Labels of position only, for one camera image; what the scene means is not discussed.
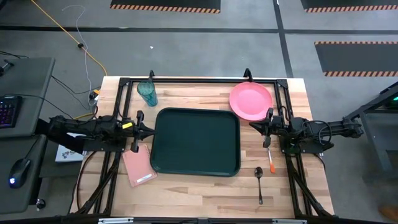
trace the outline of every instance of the wooden table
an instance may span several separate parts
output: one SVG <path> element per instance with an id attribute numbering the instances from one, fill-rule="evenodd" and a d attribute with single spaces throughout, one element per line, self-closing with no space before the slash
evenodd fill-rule
<path id="1" fill-rule="evenodd" d="M 98 102 L 98 115 L 113 113 L 120 77 L 105 77 Z M 294 116 L 312 119 L 304 80 L 288 79 Z M 129 116 L 137 110 L 145 114 L 144 124 L 154 128 L 157 113 L 166 107 L 230 110 L 228 98 L 235 84 L 227 83 L 156 83 L 159 103 L 151 108 L 139 96 L 135 83 Z M 272 85 L 264 85 L 274 96 Z M 123 93 L 121 111 L 123 110 Z M 158 174 L 154 180 L 132 188 L 126 167 L 121 159 L 113 200 L 113 217 L 211 217 L 211 218 L 293 218 L 293 206 L 285 158 L 279 142 L 272 137 L 270 150 L 276 173 L 269 170 L 268 154 L 262 148 L 262 137 L 248 122 L 241 120 L 241 169 L 234 177 L 206 177 L 194 175 Z M 152 137 L 143 141 L 151 148 Z M 80 198 L 84 203 L 93 193 L 100 179 L 104 153 L 89 161 L 81 180 Z M 333 213 L 331 198 L 322 163 L 311 154 L 303 154 L 307 184 L 317 200 Z M 264 170 L 261 178 L 263 205 L 258 203 L 258 183 L 254 168 Z M 107 193 L 104 193 L 102 205 Z M 301 191 L 300 208 L 304 211 Z M 76 210 L 73 202 L 72 211 Z"/>

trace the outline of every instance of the metal spoon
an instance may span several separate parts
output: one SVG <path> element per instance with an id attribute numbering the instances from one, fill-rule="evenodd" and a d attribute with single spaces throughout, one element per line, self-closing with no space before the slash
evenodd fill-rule
<path id="1" fill-rule="evenodd" d="M 257 179 L 259 180 L 259 204 L 262 205 L 262 195 L 261 195 L 261 185 L 260 185 L 260 178 L 262 177 L 262 169 L 261 167 L 257 167 L 254 170 L 254 175 L 257 177 Z"/>

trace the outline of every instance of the green tray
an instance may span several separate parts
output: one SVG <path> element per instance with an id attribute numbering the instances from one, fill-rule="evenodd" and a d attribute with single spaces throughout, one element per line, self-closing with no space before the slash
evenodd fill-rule
<path id="1" fill-rule="evenodd" d="M 165 108 L 156 117 L 156 172 L 231 177 L 241 167 L 239 118 L 230 111 Z"/>

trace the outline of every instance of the keyboard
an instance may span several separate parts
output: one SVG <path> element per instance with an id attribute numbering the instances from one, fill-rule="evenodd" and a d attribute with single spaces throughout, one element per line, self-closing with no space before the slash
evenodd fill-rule
<path id="1" fill-rule="evenodd" d="M 21 96 L 0 97 L 0 128 L 15 127 L 21 103 Z"/>

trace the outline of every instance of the black cable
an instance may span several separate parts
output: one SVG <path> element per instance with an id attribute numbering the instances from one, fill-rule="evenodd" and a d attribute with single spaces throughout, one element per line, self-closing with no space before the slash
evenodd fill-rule
<path id="1" fill-rule="evenodd" d="M 7 56 L 14 56 L 16 58 L 21 58 L 21 57 L 29 58 L 28 56 L 25 56 L 25 55 L 15 55 L 15 54 L 12 54 L 12 53 L 9 53 L 9 52 L 5 52 L 5 51 L 2 51 L 2 50 L 0 50 L 0 54 L 1 55 L 7 55 Z"/>
<path id="2" fill-rule="evenodd" d="M 314 153 L 313 155 L 316 156 L 321 161 L 321 163 L 323 164 L 323 169 L 326 172 L 326 165 L 325 165 L 325 162 L 323 161 L 323 159 L 316 153 Z"/>
<path id="3" fill-rule="evenodd" d="M 36 141 L 33 143 L 33 145 L 30 147 L 29 151 L 27 152 L 27 154 L 25 155 L 24 159 L 27 158 L 27 156 L 29 155 L 29 153 L 32 151 L 32 149 L 34 148 L 34 146 L 36 145 L 37 141 L 39 140 L 40 136 L 37 136 Z"/>
<path id="4" fill-rule="evenodd" d="M 81 125 L 83 125 L 83 124 L 87 124 L 87 123 L 89 123 L 90 121 L 92 121 L 94 118 L 97 119 L 97 117 L 96 117 L 97 112 L 98 112 L 98 106 L 95 105 L 95 107 L 93 108 L 93 116 L 90 117 L 87 121 L 85 121 L 85 122 L 83 122 L 83 123 L 81 123 L 81 124 L 78 124 L 77 126 L 81 126 Z"/>
<path id="5" fill-rule="evenodd" d="M 89 91 L 93 91 L 93 90 L 96 90 L 96 89 L 101 88 L 101 86 L 97 86 L 97 87 L 92 88 L 92 89 L 90 89 L 90 90 L 86 90 L 86 91 L 77 93 L 77 92 L 73 91 L 73 90 L 72 90 L 68 85 L 66 85 L 64 82 L 62 82 L 61 80 L 59 80 L 58 78 L 54 77 L 53 75 L 52 75 L 51 77 L 52 77 L 54 80 L 58 81 L 57 83 L 58 83 L 59 85 L 63 85 L 65 88 L 69 89 L 69 90 L 70 90 L 73 94 L 75 94 L 75 95 L 88 93 Z"/>
<path id="6" fill-rule="evenodd" d="M 320 143 L 322 146 L 324 146 L 324 145 L 326 145 L 326 144 L 329 144 L 330 141 L 331 141 L 331 136 L 332 136 L 330 125 L 329 125 L 328 123 L 326 123 L 326 122 L 325 122 L 325 124 L 327 125 L 327 127 L 321 128 L 321 130 L 319 130 L 319 132 L 318 132 L 318 140 L 319 140 L 319 143 Z M 326 129 L 326 128 L 329 128 L 329 140 L 328 140 L 328 142 L 327 142 L 326 144 L 324 144 L 324 143 L 322 143 L 321 133 L 322 133 L 322 131 L 323 131 L 324 129 Z"/>
<path id="7" fill-rule="evenodd" d="M 318 141 L 319 141 L 319 143 L 320 143 L 322 146 L 325 145 L 324 143 L 322 143 L 321 132 L 322 132 L 324 129 L 328 128 L 328 129 L 329 129 L 329 140 L 328 140 L 328 142 L 327 142 L 326 144 L 329 144 L 330 141 L 331 141 L 332 133 L 331 133 L 331 126 L 330 126 L 326 121 L 313 120 L 313 121 L 303 122 L 302 125 L 301 125 L 301 127 L 302 127 L 301 129 L 303 130 L 303 132 L 305 133 L 305 131 L 304 131 L 304 125 L 305 125 L 305 124 L 312 123 L 312 122 L 314 122 L 314 123 L 317 123 L 317 122 L 318 122 L 318 123 L 323 123 L 323 124 L 326 125 L 326 127 L 323 127 L 323 128 L 321 128 L 321 130 L 319 130 L 319 132 L 318 132 Z"/>
<path id="8" fill-rule="evenodd" d="M 130 119 L 130 118 L 124 117 L 124 116 L 120 113 L 119 108 L 118 108 L 118 113 L 119 113 L 119 116 L 122 117 L 122 119 Z"/>
<path id="9" fill-rule="evenodd" d="M 79 188 L 80 188 L 80 180 L 81 180 L 81 175 L 83 175 L 83 171 L 86 168 L 87 162 L 90 161 L 90 159 L 95 155 L 96 152 L 91 153 L 86 161 L 83 163 L 83 166 L 81 167 L 79 176 L 77 178 L 77 183 L 76 183 L 76 203 L 77 203 L 77 209 L 80 209 L 80 198 L 79 198 Z"/>
<path id="10" fill-rule="evenodd" d="M 285 108 L 285 119 L 290 121 L 289 117 L 287 116 L 287 108 L 285 106 L 280 106 L 281 108 Z"/>
<path id="11" fill-rule="evenodd" d="M 70 117 L 71 119 L 73 119 L 72 116 L 70 116 L 69 114 L 67 114 L 66 112 L 64 112 L 63 110 L 61 110 L 58 106 L 55 106 L 53 103 L 49 102 L 48 100 L 46 100 L 45 98 L 43 98 L 43 97 L 41 97 L 41 96 L 28 95 L 28 94 L 13 94 L 13 93 L 8 93 L 8 94 L 5 94 L 5 95 L 3 95 L 3 96 L 7 96 L 7 95 L 12 95 L 12 96 L 29 96 L 29 97 L 36 97 L 36 98 L 42 99 L 42 100 L 46 101 L 47 103 L 50 103 L 53 107 L 55 107 L 56 109 L 58 109 L 59 111 L 61 111 L 62 113 L 64 113 L 64 114 L 67 115 L 68 117 Z"/>
<path id="12" fill-rule="evenodd" d="M 56 83 L 58 83 L 62 88 L 64 88 L 74 99 L 76 99 L 80 105 L 85 109 L 85 110 L 90 110 L 90 108 L 87 108 L 77 97 L 75 97 L 74 94 L 72 94 L 65 86 L 63 86 L 61 83 L 59 83 L 58 80 L 54 79 Z"/>

